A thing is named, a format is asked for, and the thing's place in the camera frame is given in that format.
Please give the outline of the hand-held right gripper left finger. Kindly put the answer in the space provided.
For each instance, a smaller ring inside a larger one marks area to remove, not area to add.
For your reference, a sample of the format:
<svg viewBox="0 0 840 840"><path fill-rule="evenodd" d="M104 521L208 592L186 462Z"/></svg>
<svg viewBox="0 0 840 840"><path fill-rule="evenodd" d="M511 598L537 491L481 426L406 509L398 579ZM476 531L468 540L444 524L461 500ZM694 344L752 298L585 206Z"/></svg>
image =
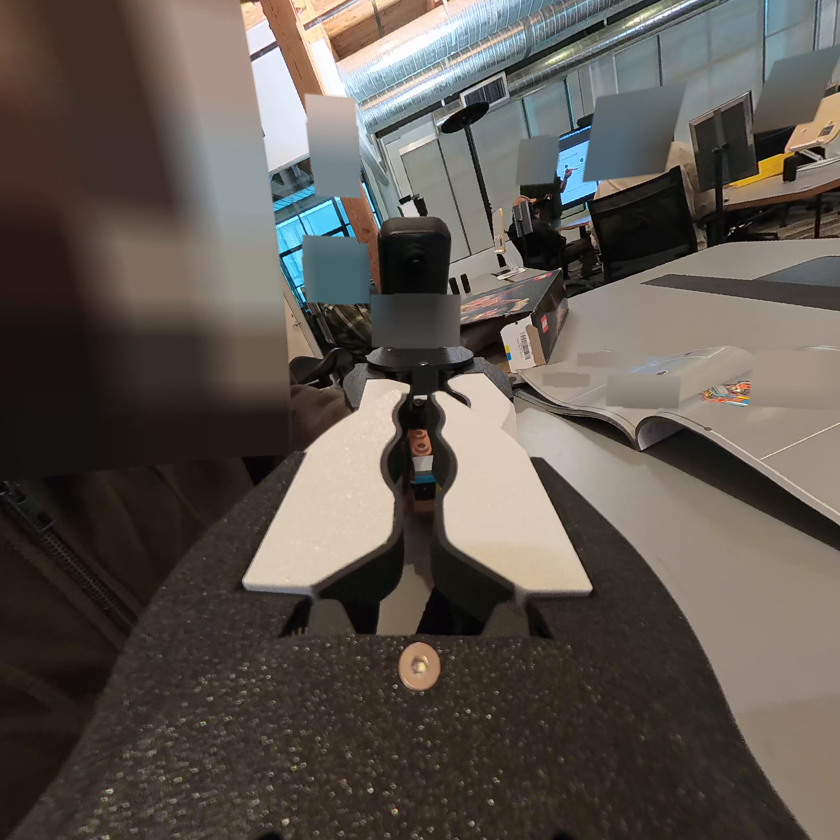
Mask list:
<svg viewBox="0 0 840 840"><path fill-rule="evenodd" d="M386 597L403 573L403 502L388 457L403 391L360 409L305 452L242 580L251 592Z"/></svg>

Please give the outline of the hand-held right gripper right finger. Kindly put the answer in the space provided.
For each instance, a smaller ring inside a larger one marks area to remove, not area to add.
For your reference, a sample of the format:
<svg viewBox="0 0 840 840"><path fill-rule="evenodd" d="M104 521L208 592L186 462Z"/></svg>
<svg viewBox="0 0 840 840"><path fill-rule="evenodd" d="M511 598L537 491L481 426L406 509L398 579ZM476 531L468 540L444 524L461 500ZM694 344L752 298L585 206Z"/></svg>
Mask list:
<svg viewBox="0 0 840 840"><path fill-rule="evenodd" d="M444 392L439 432L455 457L442 498L443 535L516 599L587 596L592 583L526 450Z"/></svg>

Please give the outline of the colourful toy brick model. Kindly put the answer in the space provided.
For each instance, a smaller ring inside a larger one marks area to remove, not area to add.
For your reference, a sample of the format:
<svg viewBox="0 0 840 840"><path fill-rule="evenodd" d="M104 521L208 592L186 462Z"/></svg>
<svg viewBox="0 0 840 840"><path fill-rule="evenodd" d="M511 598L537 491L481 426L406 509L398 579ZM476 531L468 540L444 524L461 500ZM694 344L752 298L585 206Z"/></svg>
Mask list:
<svg viewBox="0 0 840 840"><path fill-rule="evenodd" d="M424 429L407 431L410 455L404 496L406 513L432 513L435 509L438 483L434 477L434 456L428 433Z"/></svg>

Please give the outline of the grey desk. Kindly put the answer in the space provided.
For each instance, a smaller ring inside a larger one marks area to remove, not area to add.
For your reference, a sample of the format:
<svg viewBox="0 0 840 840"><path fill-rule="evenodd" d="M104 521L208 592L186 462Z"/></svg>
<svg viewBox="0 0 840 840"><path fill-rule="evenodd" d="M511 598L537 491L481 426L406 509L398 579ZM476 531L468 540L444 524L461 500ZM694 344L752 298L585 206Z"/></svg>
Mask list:
<svg viewBox="0 0 840 840"><path fill-rule="evenodd" d="M645 285L751 280L838 239L713 248L570 300L551 361L723 344L838 346L838 312ZM517 402L519 439L645 559L699 638L755 758L811 838L838 838L838 530L695 434L638 453L605 424Z"/></svg>

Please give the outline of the wooden office desk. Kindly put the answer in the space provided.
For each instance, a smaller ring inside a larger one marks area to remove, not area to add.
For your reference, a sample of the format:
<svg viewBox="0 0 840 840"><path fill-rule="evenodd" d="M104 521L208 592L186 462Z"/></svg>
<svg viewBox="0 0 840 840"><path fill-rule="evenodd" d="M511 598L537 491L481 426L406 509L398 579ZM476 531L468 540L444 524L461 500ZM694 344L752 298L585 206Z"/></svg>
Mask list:
<svg viewBox="0 0 840 840"><path fill-rule="evenodd" d="M729 213L810 200L815 200L813 236L819 239L823 216L822 196L838 190L838 187L838 156L826 157L798 168L795 179L788 182L779 174L749 185L723 185L718 172L712 181L715 206L704 222L707 229L707 246L710 248L732 241L729 234Z"/></svg>

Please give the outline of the black toy set box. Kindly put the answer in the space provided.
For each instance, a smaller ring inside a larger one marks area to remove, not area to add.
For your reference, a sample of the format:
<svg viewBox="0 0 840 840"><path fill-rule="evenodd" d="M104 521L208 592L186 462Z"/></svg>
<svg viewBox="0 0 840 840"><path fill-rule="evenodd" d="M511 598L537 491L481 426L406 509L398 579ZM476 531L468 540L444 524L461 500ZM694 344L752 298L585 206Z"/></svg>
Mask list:
<svg viewBox="0 0 840 840"><path fill-rule="evenodd" d="M568 312L562 272L527 269L513 282L462 300L460 341L475 356L505 361L512 371L543 366Z"/></svg>

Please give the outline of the person's brown jacket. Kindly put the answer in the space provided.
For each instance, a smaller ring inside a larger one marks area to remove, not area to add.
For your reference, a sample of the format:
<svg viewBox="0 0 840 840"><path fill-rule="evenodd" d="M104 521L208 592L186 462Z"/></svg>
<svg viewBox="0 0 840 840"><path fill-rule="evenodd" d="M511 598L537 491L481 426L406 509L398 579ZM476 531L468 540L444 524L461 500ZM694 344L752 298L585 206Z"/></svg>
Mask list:
<svg viewBox="0 0 840 840"><path fill-rule="evenodd" d="M76 746L165 578L254 487L241 458L2 479L2 838Z"/></svg>

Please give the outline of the black office chair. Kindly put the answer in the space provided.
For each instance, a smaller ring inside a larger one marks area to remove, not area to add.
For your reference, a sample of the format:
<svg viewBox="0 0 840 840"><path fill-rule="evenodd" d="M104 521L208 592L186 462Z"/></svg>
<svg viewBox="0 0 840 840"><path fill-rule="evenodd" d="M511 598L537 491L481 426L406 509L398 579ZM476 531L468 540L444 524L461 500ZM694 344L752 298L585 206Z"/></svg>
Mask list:
<svg viewBox="0 0 840 840"><path fill-rule="evenodd" d="M588 204L606 283L698 251L680 167Z"/></svg>

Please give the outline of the black floor lamp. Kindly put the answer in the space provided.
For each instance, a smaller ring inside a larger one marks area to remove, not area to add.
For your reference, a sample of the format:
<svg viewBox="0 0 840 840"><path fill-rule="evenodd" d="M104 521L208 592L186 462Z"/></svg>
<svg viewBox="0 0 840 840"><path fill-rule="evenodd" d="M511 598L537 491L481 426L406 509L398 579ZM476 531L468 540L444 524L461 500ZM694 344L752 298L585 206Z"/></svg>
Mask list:
<svg viewBox="0 0 840 840"><path fill-rule="evenodd" d="M474 125L487 115L488 110L489 106L484 101L467 105L447 117L438 127L438 139L443 145L444 163L458 220L472 256L494 246L494 211L474 135Z"/></svg>

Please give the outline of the wooden column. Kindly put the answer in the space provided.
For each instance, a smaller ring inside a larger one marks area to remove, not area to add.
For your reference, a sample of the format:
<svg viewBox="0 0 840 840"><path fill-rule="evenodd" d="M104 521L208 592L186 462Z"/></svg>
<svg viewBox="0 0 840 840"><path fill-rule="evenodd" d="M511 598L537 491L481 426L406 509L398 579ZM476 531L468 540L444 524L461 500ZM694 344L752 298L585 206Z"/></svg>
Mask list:
<svg viewBox="0 0 840 840"><path fill-rule="evenodd" d="M261 6L287 64L290 78L301 100L304 112L308 113L307 96L313 98L316 95L323 95L325 89L313 61L310 44L304 34L297 6L292 1L263 1ZM350 220L355 237L368 249L371 278L375 288L379 291L381 288L377 247L379 228L371 210L371 205L364 194L363 186L358 184L349 196L342 196L342 205Z"/></svg>

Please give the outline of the grey monitor on stand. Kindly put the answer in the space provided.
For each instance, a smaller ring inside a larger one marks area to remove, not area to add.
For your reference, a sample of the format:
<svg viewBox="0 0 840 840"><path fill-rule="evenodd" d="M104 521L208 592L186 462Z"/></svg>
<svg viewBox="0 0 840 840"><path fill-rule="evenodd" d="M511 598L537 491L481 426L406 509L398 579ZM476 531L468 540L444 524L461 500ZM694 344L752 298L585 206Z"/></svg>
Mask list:
<svg viewBox="0 0 840 840"><path fill-rule="evenodd" d="M716 190L759 173L753 137L751 91L689 121L698 187L696 213L715 207Z"/></svg>

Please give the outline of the beige backed monitor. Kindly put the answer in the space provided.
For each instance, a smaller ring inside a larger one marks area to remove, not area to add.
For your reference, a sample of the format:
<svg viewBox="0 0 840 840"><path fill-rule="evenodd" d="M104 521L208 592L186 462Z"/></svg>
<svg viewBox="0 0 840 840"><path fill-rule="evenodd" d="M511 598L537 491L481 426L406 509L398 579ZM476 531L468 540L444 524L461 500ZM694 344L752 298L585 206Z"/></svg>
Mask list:
<svg viewBox="0 0 840 840"><path fill-rule="evenodd" d="M784 152L803 152L816 147L827 147L839 135L839 92L824 97L819 104L814 120L797 125L791 134Z"/></svg>

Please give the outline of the wall display screen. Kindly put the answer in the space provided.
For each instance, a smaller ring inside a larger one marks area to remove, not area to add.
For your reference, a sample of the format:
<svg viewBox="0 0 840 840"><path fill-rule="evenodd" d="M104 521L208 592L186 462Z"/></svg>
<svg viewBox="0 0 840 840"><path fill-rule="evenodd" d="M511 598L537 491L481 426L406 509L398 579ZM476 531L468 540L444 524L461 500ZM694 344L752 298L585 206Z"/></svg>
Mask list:
<svg viewBox="0 0 840 840"><path fill-rule="evenodd" d="M566 172L570 171L560 195L563 207L588 202L599 186L598 181L587 181L584 178L591 131L591 127L585 127L559 137L556 174L563 178Z"/></svg>

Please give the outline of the small duct vent grille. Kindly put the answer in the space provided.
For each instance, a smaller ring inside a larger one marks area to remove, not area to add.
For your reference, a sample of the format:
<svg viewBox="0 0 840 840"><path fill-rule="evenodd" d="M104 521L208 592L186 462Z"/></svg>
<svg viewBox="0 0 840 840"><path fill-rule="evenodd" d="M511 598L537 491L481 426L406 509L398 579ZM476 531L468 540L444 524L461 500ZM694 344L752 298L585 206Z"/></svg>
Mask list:
<svg viewBox="0 0 840 840"><path fill-rule="evenodd" d="M502 71L483 80L459 94L460 103L464 108L484 102L489 108L495 108L498 103L510 99L507 74Z"/></svg>

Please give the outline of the silver ventilation duct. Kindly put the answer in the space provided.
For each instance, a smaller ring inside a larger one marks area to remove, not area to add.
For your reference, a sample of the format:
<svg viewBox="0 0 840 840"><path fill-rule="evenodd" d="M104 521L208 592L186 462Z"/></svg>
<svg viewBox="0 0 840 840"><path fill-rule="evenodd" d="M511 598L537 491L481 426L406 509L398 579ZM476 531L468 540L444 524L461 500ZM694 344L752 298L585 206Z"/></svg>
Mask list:
<svg viewBox="0 0 840 840"><path fill-rule="evenodd" d="M357 103L367 132L386 132L425 114L448 116L462 91L504 71L511 100L573 124L600 96L684 82L683 133L688 119L741 93L757 100L776 61L837 42L838 2L638 2L470 84L445 85L428 70Z"/></svg>
<svg viewBox="0 0 840 840"><path fill-rule="evenodd" d="M338 63L358 103L385 95L425 71L445 85L470 84L577 35L636 1L464 1L437 8Z"/></svg>

